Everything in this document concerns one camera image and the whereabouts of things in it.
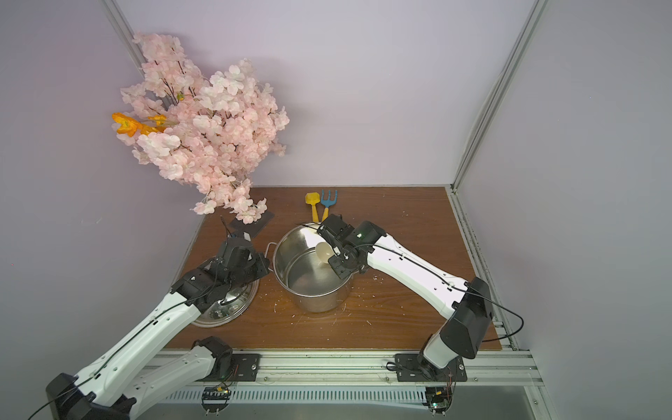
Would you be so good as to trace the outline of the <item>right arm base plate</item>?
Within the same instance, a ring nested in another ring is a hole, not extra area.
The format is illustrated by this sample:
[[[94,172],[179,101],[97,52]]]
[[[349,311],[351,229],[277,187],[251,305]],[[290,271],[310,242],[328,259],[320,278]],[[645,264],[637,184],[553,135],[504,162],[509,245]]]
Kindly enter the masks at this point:
[[[386,369],[395,373],[400,383],[465,383],[467,370],[460,356],[452,359],[446,367],[436,367],[418,353],[396,353]]]

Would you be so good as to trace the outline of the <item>stainless steel pot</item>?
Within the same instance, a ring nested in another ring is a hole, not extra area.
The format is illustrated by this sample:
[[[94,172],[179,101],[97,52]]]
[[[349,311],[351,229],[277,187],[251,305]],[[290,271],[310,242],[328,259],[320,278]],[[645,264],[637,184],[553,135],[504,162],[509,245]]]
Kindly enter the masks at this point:
[[[295,305],[305,313],[327,313],[343,305],[352,290],[352,279],[339,278],[316,247],[325,240],[315,223],[290,230],[272,253],[272,271]]]

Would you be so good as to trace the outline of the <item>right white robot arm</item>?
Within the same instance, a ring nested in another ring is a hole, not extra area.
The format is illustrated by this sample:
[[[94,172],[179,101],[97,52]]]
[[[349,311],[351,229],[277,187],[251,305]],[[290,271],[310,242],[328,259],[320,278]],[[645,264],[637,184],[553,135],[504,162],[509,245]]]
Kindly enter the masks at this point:
[[[381,271],[415,292],[444,318],[441,329],[420,350],[420,365],[444,369],[458,357],[476,357],[494,317],[485,281],[467,281],[442,271],[372,222],[353,227],[341,216],[330,215],[320,223],[317,234],[332,248],[328,264],[339,277],[368,269]]]

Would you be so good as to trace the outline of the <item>steel pot lid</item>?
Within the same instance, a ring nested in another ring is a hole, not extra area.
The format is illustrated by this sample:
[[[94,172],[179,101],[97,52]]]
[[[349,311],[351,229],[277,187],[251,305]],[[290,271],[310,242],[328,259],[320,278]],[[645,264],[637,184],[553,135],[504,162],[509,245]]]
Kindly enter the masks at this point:
[[[215,328],[226,325],[242,316],[257,295],[259,283],[260,281],[257,280],[247,285],[233,287],[224,299],[213,303],[192,324],[200,328]]]

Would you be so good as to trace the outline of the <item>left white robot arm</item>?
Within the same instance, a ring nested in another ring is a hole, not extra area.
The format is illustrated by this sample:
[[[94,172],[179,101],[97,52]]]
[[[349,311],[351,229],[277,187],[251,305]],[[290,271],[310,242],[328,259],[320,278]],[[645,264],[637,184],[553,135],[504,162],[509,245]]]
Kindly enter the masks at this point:
[[[227,381],[233,350],[222,339],[195,341],[177,360],[144,374],[178,333],[236,287],[264,278],[271,262],[241,237],[227,238],[215,257],[187,271],[157,307],[108,352],[76,374],[59,374],[47,388],[55,419],[136,419],[173,392],[199,380]]]

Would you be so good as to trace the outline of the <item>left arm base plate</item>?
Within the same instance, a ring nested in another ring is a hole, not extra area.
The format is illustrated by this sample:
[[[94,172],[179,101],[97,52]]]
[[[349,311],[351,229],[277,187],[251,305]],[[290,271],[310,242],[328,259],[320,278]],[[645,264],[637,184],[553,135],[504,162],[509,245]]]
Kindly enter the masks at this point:
[[[260,353],[233,353],[217,360],[206,381],[217,383],[253,383],[260,369]]]

